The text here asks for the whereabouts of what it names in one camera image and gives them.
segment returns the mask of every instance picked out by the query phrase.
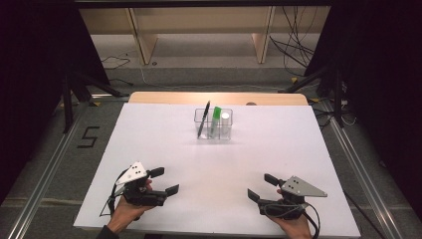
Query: white table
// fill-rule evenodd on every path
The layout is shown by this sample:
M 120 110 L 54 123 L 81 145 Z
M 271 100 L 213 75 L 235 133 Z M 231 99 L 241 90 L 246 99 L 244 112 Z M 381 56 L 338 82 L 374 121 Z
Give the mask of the white table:
M 360 237 L 311 107 L 223 106 L 233 110 L 228 141 L 196 138 L 193 116 L 200 108 L 204 106 L 126 104 L 75 226 L 100 229 L 108 223 L 108 216 L 99 215 L 112 185 L 139 160 L 145 169 L 165 167 L 163 175 L 152 179 L 154 190 L 180 188 L 129 230 L 280 238 L 284 232 L 260 215 L 247 196 L 250 188 L 261 198 L 279 199 L 277 188 L 264 181 L 264 173 L 270 173 L 284 180 L 296 175 L 328 194 L 306 197 L 318 211 L 320 237 Z M 311 209 L 307 213 L 317 220 Z

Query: aluminum rail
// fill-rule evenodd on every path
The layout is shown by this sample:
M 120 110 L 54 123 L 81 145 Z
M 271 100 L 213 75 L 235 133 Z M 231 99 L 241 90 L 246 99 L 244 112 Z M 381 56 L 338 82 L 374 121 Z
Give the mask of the aluminum rail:
M 332 112 L 332 107 L 330 104 L 323 102 L 322 106 L 326 111 Z M 373 183 L 363 163 L 357 155 L 357 152 L 354 149 L 350 139 L 348 138 L 346 131 L 344 128 L 341 128 L 338 125 L 334 118 L 330 119 L 330 124 L 347 156 L 348 161 L 350 162 L 350 165 L 360 183 L 360 186 L 363 189 L 363 192 L 366 195 L 366 198 L 371 204 L 372 209 L 375 212 L 379 223 L 381 224 L 381 227 L 385 233 L 385 237 L 390 239 L 403 238 L 392 214 L 390 213 L 387 205 L 385 204 L 384 200 L 376 189 L 375 184 Z

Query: floor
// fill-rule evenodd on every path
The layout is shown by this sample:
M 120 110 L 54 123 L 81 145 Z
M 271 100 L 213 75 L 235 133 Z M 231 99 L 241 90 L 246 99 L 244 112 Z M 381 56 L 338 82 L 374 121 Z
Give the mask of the floor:
M 273 35 L 287 41 L 287 35 Z M 314 49 L 317 34 L 303 45 Z M 264 92 L 276 93 L 302 77 L 304 68 L 269 44 L 265 64 L 258 64 L 252 39 L 244 34 L 160 35 L 150 64 L 139 66 L 131 36 L 93 36 L 113 88 L 135 91 Z M 299 51 L 289 50 L 300 60 Z M 300 89 L 317 99 L 318 81 Z M 85 194 L 102 159 L 113 125 L 127 98 L 96 97 L 90 104 L 74 100 L 75 126 L 64 129 L 64 110 L 58 105 L 44 137 L 0 207 L 0 238 L 94 238 L 98 231 L 73 227 Z M 362 238 L 420 238 L 422 223 L 382 166 L 366 132 L 352 113 L 343 115 L 344 128 L 330 114 L 330 98 L 311 102 L 316 109 L 340 183 L 350 196 L 350 210 Z M 95 146 L 84 148 L 86 129 L 95 127 Z M 143 235 L 123 232 L 120 238 Z M 164 238 L 211 238 L 165 235 Z

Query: green object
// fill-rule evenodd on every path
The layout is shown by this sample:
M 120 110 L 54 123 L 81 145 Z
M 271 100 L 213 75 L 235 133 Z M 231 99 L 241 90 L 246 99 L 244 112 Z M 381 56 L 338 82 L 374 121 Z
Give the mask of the green object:
M 221 114 L 221 108 L 214 108 L 214 114 L 212 115 L 212 118 L 215 120 L 219 120 L 220 119 L 220 114 Z

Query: sleeve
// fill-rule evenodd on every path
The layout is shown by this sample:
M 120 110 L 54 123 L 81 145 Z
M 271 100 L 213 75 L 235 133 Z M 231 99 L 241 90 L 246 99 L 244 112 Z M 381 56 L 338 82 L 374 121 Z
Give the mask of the sleeve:
M 97 239 L 118 239 L 118 236 L 104 226 L 99 235 L 97 235 Z

